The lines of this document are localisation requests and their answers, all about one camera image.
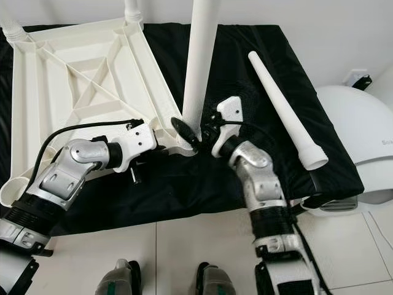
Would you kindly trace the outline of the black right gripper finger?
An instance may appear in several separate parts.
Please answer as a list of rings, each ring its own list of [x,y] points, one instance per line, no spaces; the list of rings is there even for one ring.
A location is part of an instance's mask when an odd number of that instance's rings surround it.
[[[200,150],[200,140],[197,137],[196,132],[194,132],[194,130],[191,129],[187,123],[177,117],[171,117],[169,118],[169,121],[182,141],[182,148],[185,150],[198,152]]]

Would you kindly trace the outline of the white ribbed plastic table top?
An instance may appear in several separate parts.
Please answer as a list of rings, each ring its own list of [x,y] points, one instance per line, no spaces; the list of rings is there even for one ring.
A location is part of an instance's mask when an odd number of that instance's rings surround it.
[[[43,165],[75,138],[120,137],[126,127],[119,121],[129,119],[149,124],[168,154],[194,155],[171,124],[182,113],[140,23],[117,18],[30,32],[11,46],[11,178],[0,191],[6,207],[22,194],[45,139],[70,125],[90,127],[52,140]]]

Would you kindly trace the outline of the silver robot left leg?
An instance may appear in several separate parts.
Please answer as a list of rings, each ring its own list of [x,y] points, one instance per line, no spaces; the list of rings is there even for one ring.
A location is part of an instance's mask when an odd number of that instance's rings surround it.
[[[141,266],[137,261],[118,259],[96,287],[95,295],[141,295]]]

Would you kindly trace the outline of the silver robot leg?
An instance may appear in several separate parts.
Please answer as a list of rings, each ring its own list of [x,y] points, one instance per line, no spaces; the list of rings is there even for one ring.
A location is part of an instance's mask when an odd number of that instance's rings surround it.
[[[222,268],[202,262],[196,271],[193,295],[239,295],[230,276]]]
[[[118,259],[96,287],[95,295],[141,295],[141,266],[137,261]]]

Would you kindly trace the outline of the black metal bench leg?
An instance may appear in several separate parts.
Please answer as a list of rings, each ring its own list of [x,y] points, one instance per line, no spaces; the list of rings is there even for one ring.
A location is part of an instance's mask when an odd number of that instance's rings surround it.
[[[290,216],[298,216],[298,214],[306,213],[307,209],[301,204],[287,204],[287,211]]]

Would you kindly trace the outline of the silver robot right leg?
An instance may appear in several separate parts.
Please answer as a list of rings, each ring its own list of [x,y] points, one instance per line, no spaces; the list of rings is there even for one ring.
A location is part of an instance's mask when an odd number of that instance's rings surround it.
[[[239,295],[230,276],[222,268],[202,262],[196,271],[193,295]]]

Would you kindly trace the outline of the wall socket with black plug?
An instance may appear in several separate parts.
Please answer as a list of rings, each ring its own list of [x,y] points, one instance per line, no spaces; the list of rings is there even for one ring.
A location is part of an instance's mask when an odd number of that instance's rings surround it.
[[[348,87],[354,89],[365,90],[373,82],[370,74],[365,69],[353,69],[350,71],[346,82],[344,83]]]

